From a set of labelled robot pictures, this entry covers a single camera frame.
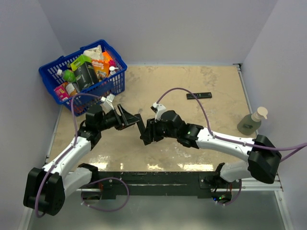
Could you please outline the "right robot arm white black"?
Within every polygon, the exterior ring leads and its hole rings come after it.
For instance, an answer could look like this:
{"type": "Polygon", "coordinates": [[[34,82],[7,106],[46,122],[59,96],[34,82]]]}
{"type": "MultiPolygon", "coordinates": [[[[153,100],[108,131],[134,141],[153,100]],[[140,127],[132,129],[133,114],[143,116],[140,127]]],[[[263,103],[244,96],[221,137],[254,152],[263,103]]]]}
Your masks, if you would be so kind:
{"type": "Polygon", "coordinates": [[[238,158],[239,161],[235,163],[219,164],[213,176],[214,184],[219,188],[250,177],[272,184],[281,162],[281,154],[265,136],[238,138],[222,135],[218,138],[217,133],[211,134],[203,126],[185,123],[173,110],[164,112],[158,120],[140,120],[137,126],[145,145],[174,138],[186,148],[215,150],[238,158]]]}

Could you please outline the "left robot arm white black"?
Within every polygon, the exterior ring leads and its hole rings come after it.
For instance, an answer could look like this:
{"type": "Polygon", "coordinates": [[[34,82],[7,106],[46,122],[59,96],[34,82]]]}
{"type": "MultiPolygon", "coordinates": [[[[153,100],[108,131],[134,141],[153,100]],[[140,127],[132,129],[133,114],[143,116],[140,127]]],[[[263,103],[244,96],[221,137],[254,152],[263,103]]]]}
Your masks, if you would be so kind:
{"type": "Polygon", "coordinates": [[[99,105],[91,106],[69,146],[50,163],[28,173],[23,205],[39,217],[54,216],[75,190],[82,186],[96,187],[100,182],[97,167],[81,164],[72,172],[73,166],[97,145],[102,131],[113,127],[123,130],[140,120],[139,114],[130,114],[120,104],[108,113],[99,105]]]}

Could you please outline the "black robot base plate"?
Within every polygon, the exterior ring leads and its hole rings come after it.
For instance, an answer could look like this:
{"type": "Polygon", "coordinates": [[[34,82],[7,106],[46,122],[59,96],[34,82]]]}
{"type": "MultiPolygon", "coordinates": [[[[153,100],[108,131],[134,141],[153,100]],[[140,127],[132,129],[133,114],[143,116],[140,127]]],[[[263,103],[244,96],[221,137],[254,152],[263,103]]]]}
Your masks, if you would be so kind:
{"type": "Polygon", "coordinates": [[[91,184],[83,188],[99,191],[102,199],[116,196],[196,196],[211,198],[240,187],[239,182],[225,182],[210,172],[103,172],[94,171],[91,184]]]}

